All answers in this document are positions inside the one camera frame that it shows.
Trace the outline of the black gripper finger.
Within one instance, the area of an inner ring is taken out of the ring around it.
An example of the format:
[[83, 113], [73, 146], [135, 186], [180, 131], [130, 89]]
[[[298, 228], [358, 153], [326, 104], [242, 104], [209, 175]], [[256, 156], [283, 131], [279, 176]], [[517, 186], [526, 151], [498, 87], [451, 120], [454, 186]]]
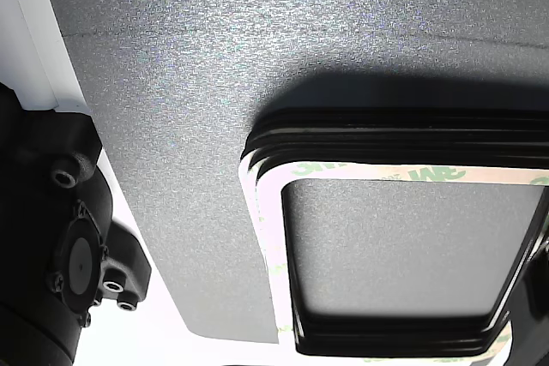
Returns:
[[510, 300], [512, 344], [506, 365], [548, 364], [548, 236]]

